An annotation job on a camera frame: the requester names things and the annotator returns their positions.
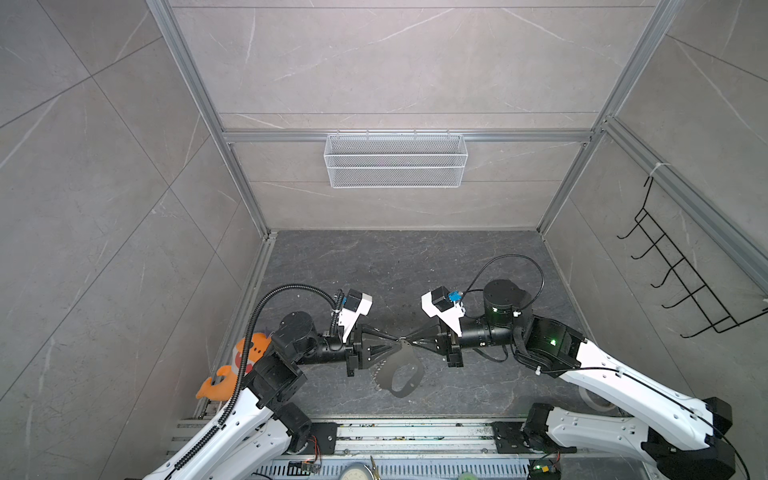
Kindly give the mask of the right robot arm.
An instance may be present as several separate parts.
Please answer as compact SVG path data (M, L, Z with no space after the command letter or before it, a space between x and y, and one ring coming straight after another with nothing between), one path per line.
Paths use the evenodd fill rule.
M508 279L482 290L483 313L465 312L459 292L424 294L422 309L435 324L406 341L463 364L468 349L500 346L521 365L592 392L624 411L613 417L536 403L521 426L525 445L545 454L580 448L629 456L667 479L730 479L738 455L726 439L731 406L684 395L603 351L578 330L532 311L533 297Z

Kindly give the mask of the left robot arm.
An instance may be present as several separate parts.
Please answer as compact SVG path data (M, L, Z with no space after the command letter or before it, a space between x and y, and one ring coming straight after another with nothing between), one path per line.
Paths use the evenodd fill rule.
M301 452L310 439L312 422L290 402L306 382L299 364L306 356L313 363L344 361L359 351L357 345L332 351L308 313L287 315L225 407L146 477L245 479L286 452Z

